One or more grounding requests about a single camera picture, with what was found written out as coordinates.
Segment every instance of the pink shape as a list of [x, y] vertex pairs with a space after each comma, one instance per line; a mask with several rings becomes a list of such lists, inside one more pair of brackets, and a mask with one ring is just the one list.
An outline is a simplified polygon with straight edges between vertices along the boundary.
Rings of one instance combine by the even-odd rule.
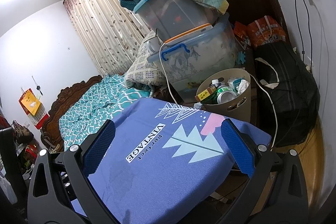
[[205, 123], [201, 135], [209, 135], [215, 132], [216, 127], [220, 127], [225, 117], [216, 113], [211, 113], [207, 122]]

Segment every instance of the black bag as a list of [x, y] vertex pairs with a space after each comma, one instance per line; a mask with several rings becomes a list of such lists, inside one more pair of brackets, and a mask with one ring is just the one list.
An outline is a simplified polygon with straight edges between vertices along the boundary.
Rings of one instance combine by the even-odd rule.
[[[254, 52], [255, 58], [262, 58], [278, 73], [279, 85], [264, 89], [269, 93], [278, 119], [276, 147], [300, 144], [306, 140], [308, 132], [315, 126], [320, 93], [315, 79], [291, 45], [274, 42], [261, 45]], [[258, 80], [276, 83], [274, 70], [262, 62], [256, 62]], [[275, 118], [272, 104], [267, 95], [258, 90], [260, 128], [274, 136]]]
[[32, 141], [34, 138], [33, 133], [30, 132], [30, 130], [26, 127], [23, 127], [20, 125], [17, 121], [13, 121], [13, 126], [14, 126], [14, 132], [16, 135], [16, 142], [17, 144], [27, 144]]

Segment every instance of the leaf patterned curtain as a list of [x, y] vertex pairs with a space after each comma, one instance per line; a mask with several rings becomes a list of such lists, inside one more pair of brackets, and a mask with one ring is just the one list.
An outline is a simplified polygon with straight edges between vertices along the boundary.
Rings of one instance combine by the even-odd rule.
[[102, 75], [125, 73], [150, 29], [119, 0], [64, 0], [64, 6]]

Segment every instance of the checkered pillow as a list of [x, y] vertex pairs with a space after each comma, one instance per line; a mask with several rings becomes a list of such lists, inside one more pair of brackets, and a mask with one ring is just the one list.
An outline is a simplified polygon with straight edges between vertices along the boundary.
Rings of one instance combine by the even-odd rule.
[[135, 62], [125, 73], [125, 86], [131, 88], [135, 83], [145, 85], [163, 86], [167, 85], [164, 74], [153, 64], [147, 62], [147, 57], [150, 55], [145, 41], [155, 37], [155, 32], [151, 31], [142, 41]]

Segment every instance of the red calendar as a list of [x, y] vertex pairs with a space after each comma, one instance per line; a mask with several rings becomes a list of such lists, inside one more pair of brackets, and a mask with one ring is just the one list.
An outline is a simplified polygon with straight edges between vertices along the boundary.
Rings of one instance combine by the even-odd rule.
[[27, 114], [27, 116], [29, 117], [30, 121], [33, 123], [33, 125], [37, 128], [40, 129], [42, 127], [43, 122], [49, 118], [48, 113], [46, 112], [43, 104], [41, 103], [39, 108], [37, 109], [35, 115], [32, 115], [29, 110], [21, 103], [21, 100], [24, 98], [26, 92], [23, 93], [23, 95], [20, 97], [19, 99], [19, 103], [22, 106], [23, 110], [25, 111], [25, 113]]

